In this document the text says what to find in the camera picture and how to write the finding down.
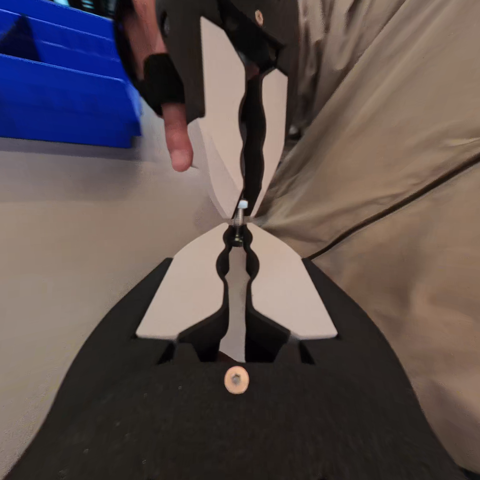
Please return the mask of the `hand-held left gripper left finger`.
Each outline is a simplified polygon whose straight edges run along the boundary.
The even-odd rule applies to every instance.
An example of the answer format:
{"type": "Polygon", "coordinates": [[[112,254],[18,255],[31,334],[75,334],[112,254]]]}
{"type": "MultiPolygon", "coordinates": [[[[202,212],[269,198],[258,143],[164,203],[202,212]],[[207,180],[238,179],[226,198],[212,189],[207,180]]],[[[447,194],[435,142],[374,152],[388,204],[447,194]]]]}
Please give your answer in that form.
{"type": "Polygon", "coordinates": [[[137,330],[141,339],[190,344],[199,359],[216,359],[230,318],[232,227],[222,223],[172,259],[137,330]]]}

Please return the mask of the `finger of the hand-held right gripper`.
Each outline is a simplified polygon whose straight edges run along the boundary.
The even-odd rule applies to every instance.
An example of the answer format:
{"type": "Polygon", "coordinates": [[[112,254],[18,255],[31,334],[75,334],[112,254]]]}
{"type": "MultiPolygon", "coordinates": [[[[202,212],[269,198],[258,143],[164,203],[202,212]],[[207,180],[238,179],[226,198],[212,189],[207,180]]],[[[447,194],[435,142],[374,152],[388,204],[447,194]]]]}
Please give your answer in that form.
{"type": "Polygon", "coordinates": [[[227,34],[205,17],[200,20],[205,116],[199,119],[212,201],[231,219],[241,198],[243,139],[240,107],[245,69],[227,34]]]}
{"type": "Polygon", "coordinates": [[[283,153],[288,85],[278,69],[248,82],[246,197],[251,218],[258,214],[283,153]]]}

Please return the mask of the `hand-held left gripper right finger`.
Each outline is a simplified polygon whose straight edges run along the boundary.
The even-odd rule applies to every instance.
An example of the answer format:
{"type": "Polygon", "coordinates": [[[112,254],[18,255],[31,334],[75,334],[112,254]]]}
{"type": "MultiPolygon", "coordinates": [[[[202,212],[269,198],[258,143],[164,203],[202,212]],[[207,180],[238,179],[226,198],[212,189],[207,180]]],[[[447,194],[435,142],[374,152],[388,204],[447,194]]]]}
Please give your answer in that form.
{"type": "Polygon", "coordinates": [[[334,339],[338,331],[302,257],[253,223],[243,226],[249,275],[245,356],[276,357],[288,343],[334,339]]]}

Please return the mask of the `silver bolt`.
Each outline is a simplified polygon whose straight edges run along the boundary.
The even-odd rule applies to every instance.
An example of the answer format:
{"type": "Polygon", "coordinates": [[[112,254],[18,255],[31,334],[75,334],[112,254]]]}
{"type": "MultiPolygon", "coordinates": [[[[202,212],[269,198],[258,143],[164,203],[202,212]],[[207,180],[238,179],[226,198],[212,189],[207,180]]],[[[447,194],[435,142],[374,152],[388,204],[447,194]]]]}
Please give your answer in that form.
{"type": "Polygon", "coordinates": [[[238,210],[236,208],[235,214],[232,218],[233,237],[231,244],[233,247],[240,248],[243,246],[244,212],[245,210],[238,210]]]}

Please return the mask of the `blue divided storage bin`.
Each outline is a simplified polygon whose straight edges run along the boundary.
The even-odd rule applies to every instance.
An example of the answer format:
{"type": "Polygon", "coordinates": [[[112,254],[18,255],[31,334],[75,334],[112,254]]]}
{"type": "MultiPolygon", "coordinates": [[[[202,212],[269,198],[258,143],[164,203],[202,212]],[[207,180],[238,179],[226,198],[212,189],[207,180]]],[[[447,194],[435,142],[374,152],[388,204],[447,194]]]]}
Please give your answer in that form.
{"type": "Polygon", "coordinates": [[[0,2],[1,138],[130,148],[141,101],[101,1],[0,2]]]}

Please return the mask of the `person's right hand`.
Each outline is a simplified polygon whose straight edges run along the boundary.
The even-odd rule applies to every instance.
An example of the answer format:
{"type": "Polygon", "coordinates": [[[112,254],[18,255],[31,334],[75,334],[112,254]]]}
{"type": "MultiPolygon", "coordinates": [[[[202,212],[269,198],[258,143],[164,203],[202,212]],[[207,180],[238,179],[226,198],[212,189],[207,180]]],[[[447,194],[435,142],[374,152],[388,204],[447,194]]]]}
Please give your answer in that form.
{"type": "MultiPolygon", "coordinates": [[[[156,15],[155,1],[134,0],[133,9],[122,20],[133,56],[136,79],[145,79],[145,64],[150,58],[167,58],[156,15]]],[[[188,135],[185,105],[178,102],[160,104],[159,112],[164,120],[165,141],[173,170],[184,172],[192,166],[194,152],[188,135]]]]}

